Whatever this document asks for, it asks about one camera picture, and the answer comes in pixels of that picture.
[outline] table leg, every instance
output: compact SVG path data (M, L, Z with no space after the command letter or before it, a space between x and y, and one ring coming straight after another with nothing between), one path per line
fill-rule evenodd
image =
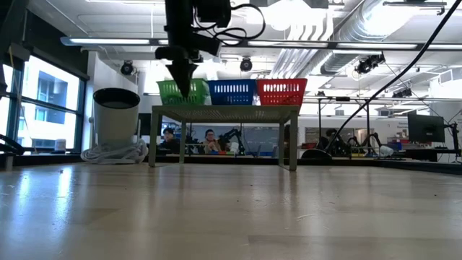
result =
M156 153L157 153L157 129L159 128L159 113L152 111L151 116L151 136L149 138L149 166L156 166Z
M298 111L290 113L289 170L297 170Z
M279 166L284 166L284 124L279 124L279 143L278 143L278 153L279 153Z
M185 162L186 121L181 122L180 163Z

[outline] table top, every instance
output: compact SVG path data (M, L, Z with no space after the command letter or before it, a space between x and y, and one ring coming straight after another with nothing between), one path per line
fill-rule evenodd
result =
M298 105L153 105L157 112L188 123L261 123L280 124L290 119Z

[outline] wooden table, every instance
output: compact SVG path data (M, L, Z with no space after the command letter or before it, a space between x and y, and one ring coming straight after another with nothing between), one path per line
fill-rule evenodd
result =
M153 105L151 119L151 140L155 140L159 116L167 116L181 122L180 147L186 144L187 123L247 123L279 124L279 165L284 165L284 125L290 121L289 170L297 169L298 105ZM149 166L155 166L155 142L149 149ZM185 149L180 149L180 163L184 163Z

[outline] person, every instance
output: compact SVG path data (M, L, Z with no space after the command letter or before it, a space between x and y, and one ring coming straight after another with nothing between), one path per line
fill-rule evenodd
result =
M222 149L218 144L218 141L215 139L215 133L213 130L209 129L205 131L205 140L202 142L204 144L205 154L208 155L215 152L221 152Z
M170 150L174 154L179 154L180 140L175 138L175 131L171 128L166 128L162 133L164 134L164 141L159 144L159 147Z

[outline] security camera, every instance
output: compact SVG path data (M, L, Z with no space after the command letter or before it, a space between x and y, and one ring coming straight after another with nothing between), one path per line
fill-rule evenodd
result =
M243 61L240 63L240 70L242 72L249 72L252 70L252 61L249 57L244 57Z
M121 67L121 73L126 76L132 76L136 73L136 68L133 66L133 61L124 61Z

